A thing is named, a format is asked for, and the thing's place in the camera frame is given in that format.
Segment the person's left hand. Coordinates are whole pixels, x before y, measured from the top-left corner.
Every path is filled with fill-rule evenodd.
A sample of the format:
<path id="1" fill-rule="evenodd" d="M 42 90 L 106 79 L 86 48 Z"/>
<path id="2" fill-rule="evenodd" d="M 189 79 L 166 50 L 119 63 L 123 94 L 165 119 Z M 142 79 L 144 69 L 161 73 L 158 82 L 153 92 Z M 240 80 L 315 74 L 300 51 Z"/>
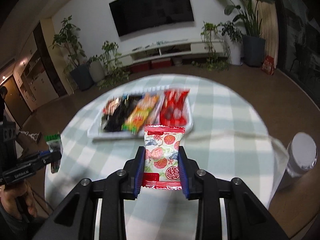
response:
<path id="1" fill-rule="evenodd" d="M 36 218 L 37 208 L 35 206 L 35 198 L 31 190 L 31 184 L 28 181 L 25 180 L 13 188 L 1 185 L 1 205 L 6 213 L 21 220 L 22 213 L 18 207 L 21 207 L 23 204 L 27 207 L 27 213 Z"/>

